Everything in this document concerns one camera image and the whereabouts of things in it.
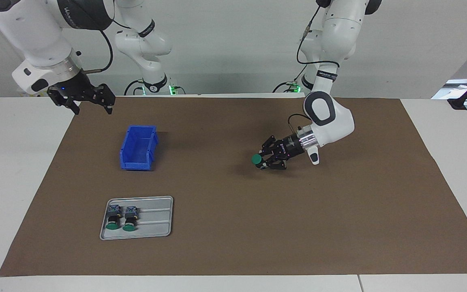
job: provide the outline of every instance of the metal tray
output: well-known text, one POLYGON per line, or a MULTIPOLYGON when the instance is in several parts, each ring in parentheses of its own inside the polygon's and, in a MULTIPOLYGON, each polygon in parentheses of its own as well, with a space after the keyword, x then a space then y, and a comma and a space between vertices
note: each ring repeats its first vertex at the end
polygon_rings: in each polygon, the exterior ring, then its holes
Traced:
POLYGON ((102 240, 122 240, 142 237, 163 237, 168 236, 172 227, 172 204, 174 199, 171 196, 146 197, 146 198, 112 198, 106 204, 100 239, 102 240), (137 228, 135 231, 124 231, 122 227, 125 218, 120 219, 120 228, 116 230, 106 229, 107 207, 109 205, 120 205, 122 210, 126 207, 135 206, 139 215, 137 228))

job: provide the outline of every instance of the green cap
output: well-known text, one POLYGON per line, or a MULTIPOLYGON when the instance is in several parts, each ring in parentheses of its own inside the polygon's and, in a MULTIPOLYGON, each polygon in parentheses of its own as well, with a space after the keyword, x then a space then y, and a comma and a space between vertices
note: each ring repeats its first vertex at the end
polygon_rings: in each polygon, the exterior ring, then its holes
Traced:
POLYGON ((133 224, 126 224, 124 225, 124 227, 122 227, 122 229, 124 229, 124 231, 135 231, 136 230, 133 224))
POLYGON ((108 223, 105 227, 109 230, 117 230, 118 228, 120 228, 120 226, 115 222, 108 223))
POLYGON ((252 156, 252 163, 255 164, 255 165, 261 163, 262 160, 263 160, 263 158, 261 157, 261 155, 253 155, 252 156))

